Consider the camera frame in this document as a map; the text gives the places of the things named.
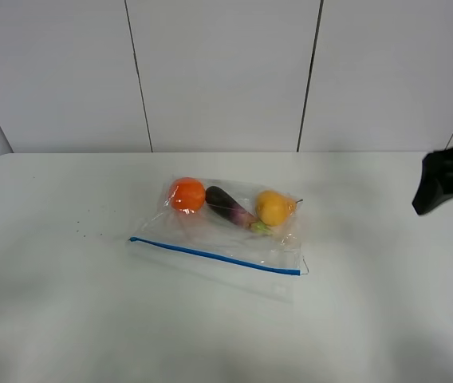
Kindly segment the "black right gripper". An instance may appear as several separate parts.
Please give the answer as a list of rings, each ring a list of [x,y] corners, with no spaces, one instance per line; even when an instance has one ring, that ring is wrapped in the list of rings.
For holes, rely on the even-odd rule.
[[[453,199],[453,147],[428,153],[412,206],[417,215],[426,215]]]

